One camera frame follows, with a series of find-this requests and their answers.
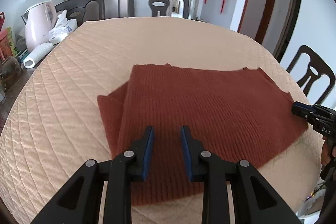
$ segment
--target round table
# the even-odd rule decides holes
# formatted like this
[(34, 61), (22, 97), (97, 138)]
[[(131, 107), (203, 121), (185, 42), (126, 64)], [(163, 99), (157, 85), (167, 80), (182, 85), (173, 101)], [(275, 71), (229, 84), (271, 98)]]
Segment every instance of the round table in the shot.
[[(85, 22), (40, 64), (0, 137), (0, 197), (28, 224), (87, 160), (110, 159), (97, 105), (128, 80), (134, 64), (214, 70), (262, 68), (294, 101), (308, 103), (290, 75), (251, 38), (172, 17)], [(322, 138), (309, 128), (259, 171), (298, 210), (316, 185)], [(202, 195), (135, 207), (133, 223), (200, 222)]]

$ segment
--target brown door frame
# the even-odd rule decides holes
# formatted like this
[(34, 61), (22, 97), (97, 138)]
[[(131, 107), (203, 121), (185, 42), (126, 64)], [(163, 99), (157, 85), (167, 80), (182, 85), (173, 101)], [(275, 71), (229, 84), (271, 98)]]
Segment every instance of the brown door frame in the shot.
[[(246, 8), (247, 8), (247, 3), (248, 3), (248, 0), (245, 0), (244, 9), (243, 9), (243, 13), (241, 15), (240, 24), (239, 24), (237, 32), (240, 32), (240, 28), (242, 26), (243, 19), (244, 19), (244, 16), (245, 16), (245, 12), (246, 12)], [(269, 25), (269, 21), (270, 21), (271, 16), (272, 16), (274, 3), (275, 3), (275, 0), (266, 0), (265, 9), (264, 9), (261, 21), (260, 21), (260, 25), (259, 25), (257, 34), (256, 34), (255, 39), (254, 39), (259, 44), (263, 43), (267, 28), (268, 28), (268, 25)]]
[(291, 0), (290, 3), (289, 3), (289, 6), (288, 6), (288, 11), (287, 11), (287, 16), (286, 16), (286, 20), (285, 20), (285, 23), (283, 25), (283, 29), (282, 29), (282, 32), (280, 34), (280, 37), (279, 37), (279, 41), (273, 51), (273, 56), (275, 59), (278, 58), (280, 52), (281, 52), (281, 48), (285, 42), (285, 38), (288, 34), (288, 26), (289, 24), (291, 23), (292, 21), (292, 18), (293, 18), (293, 14), (294, 14), (294, 0)]

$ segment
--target human hand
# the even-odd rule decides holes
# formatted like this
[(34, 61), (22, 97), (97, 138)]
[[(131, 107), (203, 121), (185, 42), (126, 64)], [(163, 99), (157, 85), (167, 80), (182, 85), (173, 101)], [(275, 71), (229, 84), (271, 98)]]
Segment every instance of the human hand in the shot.
[[(321, 153), (321, 164), (326, 166), (330, 162), (330, 150), (331, 148), (328, 146), (327, 137), (323, 137), (324, 144), (322, 146), (322, 153)], [(336, 146), (333, 149), (333, 156), (336, 157)]]

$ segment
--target glass jar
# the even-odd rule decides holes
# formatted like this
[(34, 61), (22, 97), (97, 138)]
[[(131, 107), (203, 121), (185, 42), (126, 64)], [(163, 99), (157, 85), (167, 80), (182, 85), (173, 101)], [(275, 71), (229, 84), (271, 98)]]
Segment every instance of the glass jar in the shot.
[(22, 68), (15, 57), (8, 57), (0, 65), (0, 81), (3, 90), (6, 92), (20, 79)]

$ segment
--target red knit sweater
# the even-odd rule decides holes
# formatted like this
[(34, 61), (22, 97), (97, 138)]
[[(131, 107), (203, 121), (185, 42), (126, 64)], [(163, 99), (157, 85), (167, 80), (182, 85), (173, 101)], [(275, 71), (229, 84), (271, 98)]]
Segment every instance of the red knit sweater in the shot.
[(98, 96), (112, 156), (154, 126), (155, 143), (145, 183), (132, 184), (132, 204), (144, 205), (201, 193), (184, 170), (180, 127), (224, 160), (247, 159), (258, 168), (306, 129), (291, 113), (293, 100), (261, 69), (212, 71), (135, 65), (129, 82)]

